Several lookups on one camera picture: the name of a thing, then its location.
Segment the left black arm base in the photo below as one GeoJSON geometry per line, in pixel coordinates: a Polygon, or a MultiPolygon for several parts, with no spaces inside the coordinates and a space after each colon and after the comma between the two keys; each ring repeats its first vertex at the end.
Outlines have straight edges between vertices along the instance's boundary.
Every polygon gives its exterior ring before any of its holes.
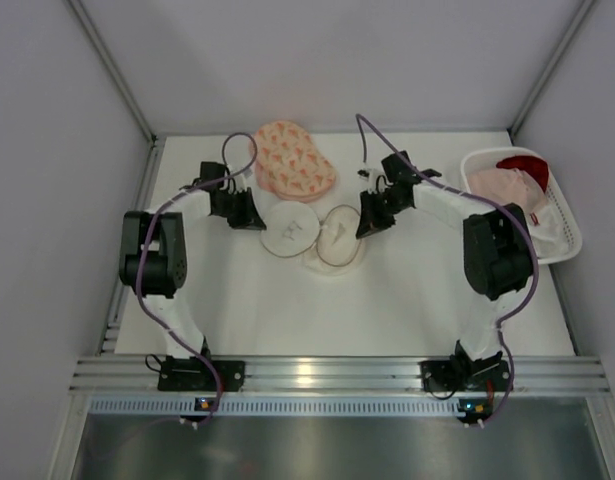
{"type": "MultiPolygon", "coordinates": [[[[246,363],[240,360],[211,360],[221,381],[222,392],[237,392],[245,380],[246,363]]],[[[157,390],[164,392],[210,392],[217,383],[209,368],[197,358],[166,356],[158,372],[157,390]]]]}

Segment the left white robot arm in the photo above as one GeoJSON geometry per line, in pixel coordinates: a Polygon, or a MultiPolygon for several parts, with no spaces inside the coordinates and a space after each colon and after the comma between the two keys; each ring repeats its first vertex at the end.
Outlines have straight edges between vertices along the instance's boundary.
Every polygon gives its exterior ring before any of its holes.
{"type": "Polygon", "coordinates": [[[206,161],[199,177],[162,205],[124,214],[119,278],[162,329],[168,356],[198,358],[205,348],[187,302],[176,298],[188,275],[185,224],[218,217],[233,230],[267,229],[247,184],[249,175],[249,168],[232,171],[206,161]]]}

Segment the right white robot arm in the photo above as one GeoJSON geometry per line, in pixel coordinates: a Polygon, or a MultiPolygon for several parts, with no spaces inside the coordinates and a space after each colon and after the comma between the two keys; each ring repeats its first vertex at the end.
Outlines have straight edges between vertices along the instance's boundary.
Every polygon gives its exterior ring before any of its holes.
{"type": "Polygon", "coordinates": [[[484,361],[503,352],[499,334],[514,310],[509,302],[525,287],[536,289],[538,260],[522,209],[516,204],[495,206],[434,179],[433,169],[422,172],[409,166],[405,151],[385,157],[380,170],[363,167],[358,175],[367,183],[360,195],[358,239],[396,225],[395,216],[416,209],[435,217],[461,235],[463,272],[475,293],[464,317],[455,354],[470,361],[484,361]]]}

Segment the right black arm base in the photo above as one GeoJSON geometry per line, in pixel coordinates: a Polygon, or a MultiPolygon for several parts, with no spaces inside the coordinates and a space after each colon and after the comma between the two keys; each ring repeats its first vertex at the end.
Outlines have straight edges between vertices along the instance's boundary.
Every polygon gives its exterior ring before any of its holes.
{"type": "Polygon", "coordinates": [[[499,357],[471,361],[451,356],[420,364],[423,391],[437,399],[449,399],[456,393],[504,392],[511,372],[508,363],[499,357]]]}

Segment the white round mesh laundry bag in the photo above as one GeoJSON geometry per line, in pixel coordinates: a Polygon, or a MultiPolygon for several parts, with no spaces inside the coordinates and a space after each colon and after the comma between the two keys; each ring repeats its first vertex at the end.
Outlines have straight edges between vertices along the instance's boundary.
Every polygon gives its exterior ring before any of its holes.
{"type": "Polygon", "coordinates": [[[364,258],[365,243],[356,237],[360,213],[350,205],[338,205],[319,217],[307,204],[283,201],[268,211],[264,222],[260,241],[269,254],[299,258],[320,275],[344,275],[364,258]]]}

